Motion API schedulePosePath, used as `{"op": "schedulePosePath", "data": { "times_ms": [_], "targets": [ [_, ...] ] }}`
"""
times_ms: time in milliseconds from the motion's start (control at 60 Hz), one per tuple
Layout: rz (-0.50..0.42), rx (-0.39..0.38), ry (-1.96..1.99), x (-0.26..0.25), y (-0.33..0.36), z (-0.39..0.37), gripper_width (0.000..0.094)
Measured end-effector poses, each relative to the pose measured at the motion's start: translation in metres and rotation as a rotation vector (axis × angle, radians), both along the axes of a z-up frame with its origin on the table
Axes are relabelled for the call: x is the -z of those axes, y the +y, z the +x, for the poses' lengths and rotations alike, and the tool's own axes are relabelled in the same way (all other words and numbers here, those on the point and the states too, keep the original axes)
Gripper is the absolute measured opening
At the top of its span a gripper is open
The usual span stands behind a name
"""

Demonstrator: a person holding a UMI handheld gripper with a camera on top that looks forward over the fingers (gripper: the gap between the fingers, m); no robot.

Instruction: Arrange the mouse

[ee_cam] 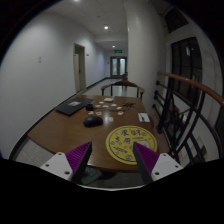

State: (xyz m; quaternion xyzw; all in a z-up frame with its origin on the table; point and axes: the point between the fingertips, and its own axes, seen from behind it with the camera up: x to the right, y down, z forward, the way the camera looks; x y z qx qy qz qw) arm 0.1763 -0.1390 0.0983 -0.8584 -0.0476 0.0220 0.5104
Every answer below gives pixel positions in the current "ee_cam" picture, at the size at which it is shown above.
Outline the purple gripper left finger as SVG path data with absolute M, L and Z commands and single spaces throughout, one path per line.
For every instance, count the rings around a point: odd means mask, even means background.
M 80 183 L 92 153 L 92 143 L 87 142 L 67 152 L 56 153 L 41 169 L 73 183 Z

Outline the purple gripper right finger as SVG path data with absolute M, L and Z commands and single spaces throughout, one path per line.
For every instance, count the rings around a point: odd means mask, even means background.
M 144 184 L 152 183 L 182 169 L 167 153 L 158 154 L 134 142 L 133 153 Z

